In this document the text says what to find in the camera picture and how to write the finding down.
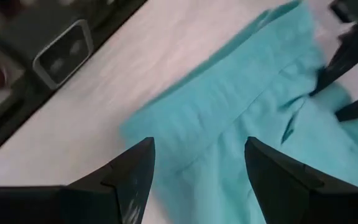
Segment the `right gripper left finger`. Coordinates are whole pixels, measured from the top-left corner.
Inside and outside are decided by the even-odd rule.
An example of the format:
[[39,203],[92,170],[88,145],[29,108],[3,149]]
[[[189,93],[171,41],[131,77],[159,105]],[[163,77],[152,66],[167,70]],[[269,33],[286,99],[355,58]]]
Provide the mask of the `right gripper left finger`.
[[155,167],[147,137],[63,191],[68,224],[141,224]]

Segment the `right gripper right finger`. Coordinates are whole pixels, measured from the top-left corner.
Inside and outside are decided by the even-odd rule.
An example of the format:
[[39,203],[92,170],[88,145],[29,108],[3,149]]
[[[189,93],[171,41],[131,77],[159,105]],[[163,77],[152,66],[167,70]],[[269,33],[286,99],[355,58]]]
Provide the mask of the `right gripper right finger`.
[[252,189],[267,224],[358,224],[358,187],[255,137],[244,146]]

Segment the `teal garment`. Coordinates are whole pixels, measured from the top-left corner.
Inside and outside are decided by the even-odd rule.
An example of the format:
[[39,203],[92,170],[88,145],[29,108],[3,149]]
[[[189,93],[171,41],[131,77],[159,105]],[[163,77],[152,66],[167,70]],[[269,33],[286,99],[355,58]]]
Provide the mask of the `teal garment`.
[[121,125],[127,146],[155,139],[152,190],[171,224],[265,224],[247,176],[254,136],[358,186],[358,120],[333,85],[314,97],[323,53],[303,1],[261,13],[224,47]]

